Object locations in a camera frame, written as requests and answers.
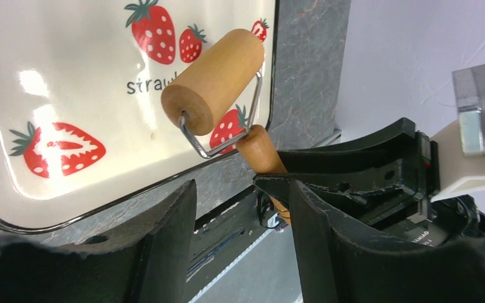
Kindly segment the white strawberry enamel tray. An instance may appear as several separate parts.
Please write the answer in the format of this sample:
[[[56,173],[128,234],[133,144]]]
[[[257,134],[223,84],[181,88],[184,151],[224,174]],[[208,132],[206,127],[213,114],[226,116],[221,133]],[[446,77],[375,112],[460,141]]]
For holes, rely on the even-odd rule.
[[[0,1],[0,229],[61,229],[232,152],[272,116],[278,1]],[[264,61],[200,155],[162,91],[231,30]]]

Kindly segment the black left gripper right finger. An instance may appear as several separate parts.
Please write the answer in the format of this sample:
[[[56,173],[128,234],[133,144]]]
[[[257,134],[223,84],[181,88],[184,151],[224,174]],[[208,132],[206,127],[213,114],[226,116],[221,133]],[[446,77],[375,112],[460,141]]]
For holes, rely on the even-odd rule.
[[[388,235],[289,186],[305,302],[485,302],[485,238],[439,247]]]

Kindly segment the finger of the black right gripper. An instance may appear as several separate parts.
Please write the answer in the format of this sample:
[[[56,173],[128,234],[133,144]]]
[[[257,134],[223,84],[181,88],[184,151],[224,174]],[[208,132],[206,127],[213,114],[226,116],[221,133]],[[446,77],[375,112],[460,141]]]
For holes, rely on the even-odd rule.
[[[416,124],[400,118],[369,135],[336,145],[303,150],[280,150],[287,171],[305,174],[343,174],[382,167],[412,153]]]
[[[271,197],[286,222],[292,221],[291,206],[296,200],[290,184],[299,181],[325,202],[354,218],[370,214],[383,203],[406,192],[406,161],[395,160],[382,167],[343,174],[258,173],[253,184]]]

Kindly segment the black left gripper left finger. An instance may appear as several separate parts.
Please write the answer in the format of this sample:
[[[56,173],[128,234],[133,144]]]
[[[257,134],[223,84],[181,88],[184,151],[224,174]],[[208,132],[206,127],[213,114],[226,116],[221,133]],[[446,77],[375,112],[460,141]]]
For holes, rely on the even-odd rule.
[[[0,237],[0,302],[182,302],[196,183],[82,244]]]

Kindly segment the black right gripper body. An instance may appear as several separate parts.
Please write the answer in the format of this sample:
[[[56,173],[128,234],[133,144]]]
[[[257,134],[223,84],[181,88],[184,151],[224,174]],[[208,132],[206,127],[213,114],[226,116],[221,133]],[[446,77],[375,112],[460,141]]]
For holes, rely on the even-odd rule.
[[[446,193],[447,164],[441,144],[418,131],[400,134],[367,150],[385,163],[364,171],[362,184],[343,182],[355,201],[365,202],[355,218],[386,234],[437,247],[457,239],[485,237],[485,213],[464,191]]]

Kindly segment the wooden dough roller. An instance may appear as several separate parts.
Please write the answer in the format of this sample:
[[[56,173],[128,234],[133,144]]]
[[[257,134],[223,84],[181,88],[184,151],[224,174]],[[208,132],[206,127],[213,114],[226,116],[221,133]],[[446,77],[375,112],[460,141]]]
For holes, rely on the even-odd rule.
[[[162,108],[200,157],[209,159],[234,145],[257,174],[287,172],[263,126],[254,123],[263,77],[263,44],[249,30],[237,28],[225,34],[188,66],[161,93]],[[198,141],[213,131],[224,114],[255,80],[249,119],[242,131],[211,150]]]

